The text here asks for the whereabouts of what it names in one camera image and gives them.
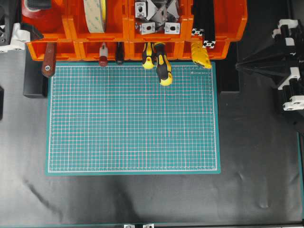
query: white clamp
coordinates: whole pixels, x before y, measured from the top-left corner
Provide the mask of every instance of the white clamp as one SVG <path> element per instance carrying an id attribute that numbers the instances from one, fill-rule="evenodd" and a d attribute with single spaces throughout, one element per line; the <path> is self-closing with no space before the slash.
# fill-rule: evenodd
<path id="1" fill-rule="evenodd" d="M 9 45 L 0 46 L 0 53 L 6 53 L 11 50 L 25 50 L 25 43 L 30 42 L 30 32 L 21 30 L 20 23 L 15 23 Z"/>

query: green cutting mat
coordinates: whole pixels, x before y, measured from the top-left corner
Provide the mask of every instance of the green cutting mat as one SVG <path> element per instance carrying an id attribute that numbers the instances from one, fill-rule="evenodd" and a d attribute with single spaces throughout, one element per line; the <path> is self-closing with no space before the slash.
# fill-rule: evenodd
<path id="1" fill-rule="evenodd" d="M 49 81 L 50 175 L 220 173 L 215 65 L 59 63 Z"/>

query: screwdriver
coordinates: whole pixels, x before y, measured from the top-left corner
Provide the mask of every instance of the screwdriver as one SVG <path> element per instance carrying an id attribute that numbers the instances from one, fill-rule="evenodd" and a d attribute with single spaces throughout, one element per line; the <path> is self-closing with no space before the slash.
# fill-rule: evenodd
<path id="1" fill-rule="evenodd" d="M 142 66 L 145 69 L 152 69 L 154 67 L 154 46 L 152 43 L 145 43 L 142 52 Z"/>
<path id="2" fill-rule="evenodd" d="M 157 68 L 156 72 L 160 81 L 160 84 L 163 86 L 171 85 L 173 81 L 171 65 L 168 62 L 167 54 L 165 51 L 165 44 L 161 42 L 157 42 L 154 44 L 156 50 L 156 60 L 157 60 Z"/>
<path id="3" fill-rule="evenodd" d="M 122 65 L 124 63 L 124 49 L 123 49 L 123 43 L 118 42 L 117 48 L 116 48 L 116 54 L 115 54 L 115 60 L 117 65 Z"/>
<path id="4" fill-rule="evenodd" d="M 106 43 L 103 42 L 99 48 L 99 66 L 105 67 L 108 65 L 108 47 Z"/>

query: yellow utility knife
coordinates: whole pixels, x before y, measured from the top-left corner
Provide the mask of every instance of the yellow utility knife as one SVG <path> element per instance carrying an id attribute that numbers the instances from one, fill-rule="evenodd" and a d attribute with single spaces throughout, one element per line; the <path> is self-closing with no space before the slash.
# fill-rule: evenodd
<path id="1" fill-rule="evenodd" d="M 204 68 L 211 69 L 212 65 L 206 48 L 203 48 L 201 41 L 191 42 L 192 61 Z"/>

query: orange storage bin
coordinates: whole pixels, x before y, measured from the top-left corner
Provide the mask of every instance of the orange storage bin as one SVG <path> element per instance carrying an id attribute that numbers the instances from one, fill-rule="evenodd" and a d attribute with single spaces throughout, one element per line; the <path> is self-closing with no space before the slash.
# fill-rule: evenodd
<path id="1" fill-rule="evenodd" d="M 105 33 L 89 33 L 83 0 L 67 0 L 67 14 L 74 41 L 128 41 L 128 0 L 107 1 Z"/>
<path id="2" fill-rule="evenodd" d="M 79 48 L 81 53 L 81 59 L 85 61 L 98 61 L 99 60 L 99 48 L 103 41 L 100 42 L 80 42 Z M 108 60 L 115 61 L 115 53 L 117 48 L 117 42 L 106 42 L 108 47 Z M 123 43 L 124 59 L 129 59 L 129 43 Z"/>
<path id="3" fill-rule="evenodd" d="M 130 42 L 130 59 L 142 60 L 143 47 L 145 42 Z M 180 43 L 179 42 L 165 42 L 165 50 L 169 60 L 176 60 L 179 56 Z"/>
<path id="4" fill-rule="evenodd" d="M 32 59 L 35 61 L 43 61 L 46 51 L 47 42 L 31 42 L 28 48 Z M 57 55 L 58 61 L 77 61 L 81 59 L 79 46 L 77 42 L 58 42 Z"/>
<path id="5" fill-rule="evenodd" d="M 194 16 L 192 14 L 193 0 L 189 1 L 188 27 L 186 41 L 202 40 L 202 37 L 192 36 Z M 214 0 L 214 16 L 216 41 L 239 41 L 243 37 L 247 23 L 247 0 Z"/>
<path id="6" fill-rule="evenodd" d="M 180 34 L 164 34 L 164 32 L 141 35 L 139 30 L 135 29 L 135 0 L 129 0 L 129 41 L 130 42 L 180 42 L 184 41 L 188 25 L 188 0 L 179 0 L 180 4 Z"/>
<path id="7" fill-rule="evenodd" d="M 35 26 L 44 36 L 45 41 L 62 41 L 71 39 L 66 16 L 66 0 L 52 0 L 52 9 L 41 10 L 37 13 L 28 11 L 22 0 L 22 21 Z"/>
<path id="8" fill-rule="evenodd" d="M 208 48 L 208 54 L 210 59 L 225 59 L 229 50 L 230 41 L 219 40 L 216 43 L 214 49 Z M 181 42 L 180 44 L 180 52 L 179 52 L 180 60 L 192 60 L 191 57 L 191 42 Z"/>

